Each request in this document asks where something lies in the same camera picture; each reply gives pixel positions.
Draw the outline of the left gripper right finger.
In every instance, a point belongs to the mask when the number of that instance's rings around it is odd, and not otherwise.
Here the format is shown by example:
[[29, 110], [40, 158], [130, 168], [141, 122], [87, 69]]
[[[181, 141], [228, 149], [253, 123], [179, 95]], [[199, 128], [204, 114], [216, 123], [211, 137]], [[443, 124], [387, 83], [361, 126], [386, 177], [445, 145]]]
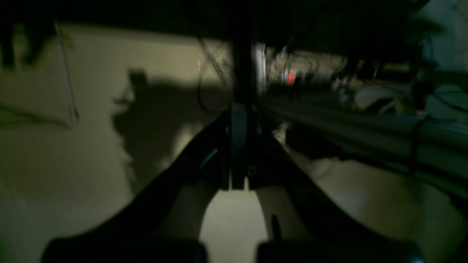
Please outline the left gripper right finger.
[[259, 245], [259, 263], [424, 263], [418, 246], [371, 231], [347, 215], [317, 186], [263, 130], [251, 105], [238, 104], [238, 189], [245, 182], [261, 194], [281, 190], [297, 216], [293, 239], [284, 239], [279, 218], [267, 214], [270, 241]]

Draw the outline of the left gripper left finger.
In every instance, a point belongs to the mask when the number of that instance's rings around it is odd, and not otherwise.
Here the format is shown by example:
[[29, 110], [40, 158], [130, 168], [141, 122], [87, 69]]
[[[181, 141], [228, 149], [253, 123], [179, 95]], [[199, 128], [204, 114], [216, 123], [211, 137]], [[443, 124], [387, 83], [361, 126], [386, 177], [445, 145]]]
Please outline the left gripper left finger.
[[230, 186], [229, 107], [172, 165], [116, 215], [85, 233], [48, 243], [42, 263], [207, 263], [199, 241], [206, 209]]

